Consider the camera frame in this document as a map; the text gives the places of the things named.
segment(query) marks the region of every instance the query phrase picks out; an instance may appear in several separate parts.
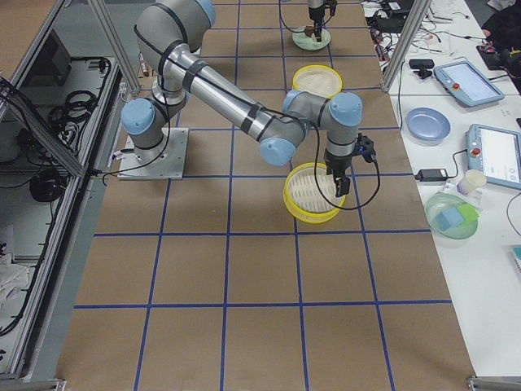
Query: yellow-rimmed basket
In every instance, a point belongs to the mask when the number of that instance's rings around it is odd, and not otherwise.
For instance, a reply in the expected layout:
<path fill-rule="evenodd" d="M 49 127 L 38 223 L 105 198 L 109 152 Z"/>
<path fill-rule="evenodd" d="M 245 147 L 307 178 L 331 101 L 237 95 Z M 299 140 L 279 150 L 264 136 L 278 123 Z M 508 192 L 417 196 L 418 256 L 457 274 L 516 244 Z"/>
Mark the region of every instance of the yellow-rimmed basket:
<path fill-rule="evenodd" d="M 333 98 L 342 90 L 342 77 L 326 65 L 308 65 L 293 75 L 293 90 Z"/>
<path fill-rule="evenodd" d="M 293 169 L 284 183 L 283 199 L 287 211 L 302 222 L 320 224 L 330 221 L 340 209 L 328 204 L 317 189 L 314 163 L 304 163 Z M 335 197 L 333 177 L 326 174 L 326 165 L 317 164 L 317 180 L 324 196 L 331 203 L 342 206 L 345 195 Z"/>

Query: white cup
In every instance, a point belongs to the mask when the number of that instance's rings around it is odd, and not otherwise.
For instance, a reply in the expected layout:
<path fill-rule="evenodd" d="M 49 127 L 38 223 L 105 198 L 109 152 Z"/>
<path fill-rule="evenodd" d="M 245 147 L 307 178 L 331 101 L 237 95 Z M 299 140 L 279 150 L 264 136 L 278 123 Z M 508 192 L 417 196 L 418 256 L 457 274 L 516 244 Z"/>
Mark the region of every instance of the white cup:
<path fill-rule="evenodd" d="M 487 177 L 477 169 L 469 169 L 458 184 L 458 192 L 467 195 L 487 183 Z"/>

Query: green bowl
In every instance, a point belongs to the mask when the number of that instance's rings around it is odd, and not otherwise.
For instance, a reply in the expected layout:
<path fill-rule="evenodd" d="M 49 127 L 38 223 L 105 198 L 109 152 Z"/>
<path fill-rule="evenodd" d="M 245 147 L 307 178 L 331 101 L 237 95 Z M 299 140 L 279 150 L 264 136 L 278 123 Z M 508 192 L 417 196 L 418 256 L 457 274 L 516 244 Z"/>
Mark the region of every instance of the green bowl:
<path fill-rule="evenodd" d="M 436 222 L 436 216 L 446 209 L 464 205 L 466 202 L 455 195 L 438 193 L 432 196 L 425 204 L 425 214 L 429 226 L 434 232 L 440 235 L 447 236 L 451 239 L 467 239 L 470 238 L 478 229 L 478 220 L 466 224 L 464 226 L 455 226 L 448 230 L 442 231 Z"/>

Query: tablet screen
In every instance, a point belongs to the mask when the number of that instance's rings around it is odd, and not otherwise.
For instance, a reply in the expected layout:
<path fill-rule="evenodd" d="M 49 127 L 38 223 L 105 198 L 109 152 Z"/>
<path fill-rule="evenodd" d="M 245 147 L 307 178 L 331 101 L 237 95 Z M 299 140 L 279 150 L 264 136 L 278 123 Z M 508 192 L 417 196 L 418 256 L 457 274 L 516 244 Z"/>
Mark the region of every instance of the tablet screen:
<path fill-rule="evenodd" d="M 521 166 L 518 136 L 487 128 L 479 130 L 483 149 L 483 173 L 487 177 L 519 182 Z"/>
<path fill-rule="evenodd" d="M 466 64 L 444 67 L 444 71 L 472 101 L 494 98 L 497 92 Z"/>

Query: blue joint cap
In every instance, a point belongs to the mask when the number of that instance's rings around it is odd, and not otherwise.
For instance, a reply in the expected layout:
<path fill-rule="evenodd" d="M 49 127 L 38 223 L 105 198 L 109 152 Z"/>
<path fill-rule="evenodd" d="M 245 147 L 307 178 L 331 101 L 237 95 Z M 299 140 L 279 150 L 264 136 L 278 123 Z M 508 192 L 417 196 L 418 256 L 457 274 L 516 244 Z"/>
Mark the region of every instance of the blue joint cap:
<path fill-rule="evenodd" d="M 286 112 L 290 108 L 293 99 L 295 99 L 298 94 L 302 93 L 303 91 L 298 90 L 291 90 L 290 92 L 288 92 L 286 94 L 286 98 L 284 98 L 284 101 L 282 102 L 282 111 Z"/>
<path fill-rule="evenodd" d="M 195 0 L 201 8 L 203 8 L 206 16 L 210 20 L 210 27 L 215 24 L 215 8 L 213 7 L 212 0 Z"/>
<path fill-rule="evenodd" d="M 131 100 L 121 110 L 121 123 L 134 136 L 145 133 L 154 122 L 154 117 L 154 106 L 143 98 Z"/>
<path fill-rule="evenodd" d="M 357 126 L 361 122 L 361 99 L 351 92 L 335 95 L 329 102 L 329 113 L 345 126 Z"/>
<path fill-rule="evenodd" d="M 260 155 L 270 165 L 285 165 L 295 155 L 295 151 L 295 146 L 284 138 L 265 138 L 259 145 Z"/>

